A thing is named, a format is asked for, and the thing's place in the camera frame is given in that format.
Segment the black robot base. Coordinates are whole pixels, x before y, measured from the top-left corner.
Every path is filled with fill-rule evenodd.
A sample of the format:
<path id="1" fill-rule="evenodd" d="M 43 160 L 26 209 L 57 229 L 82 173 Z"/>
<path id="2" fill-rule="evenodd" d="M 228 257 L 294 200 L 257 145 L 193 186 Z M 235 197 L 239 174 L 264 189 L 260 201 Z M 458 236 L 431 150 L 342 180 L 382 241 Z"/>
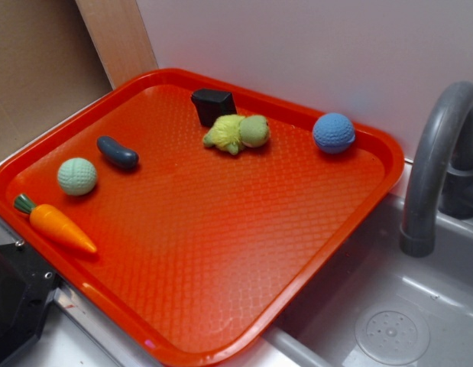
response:
<path id="1" fill-rule="evenodd" d="M 0 366 L 41 338 L 59 278 L 31 245 L 0 245 Z"/>

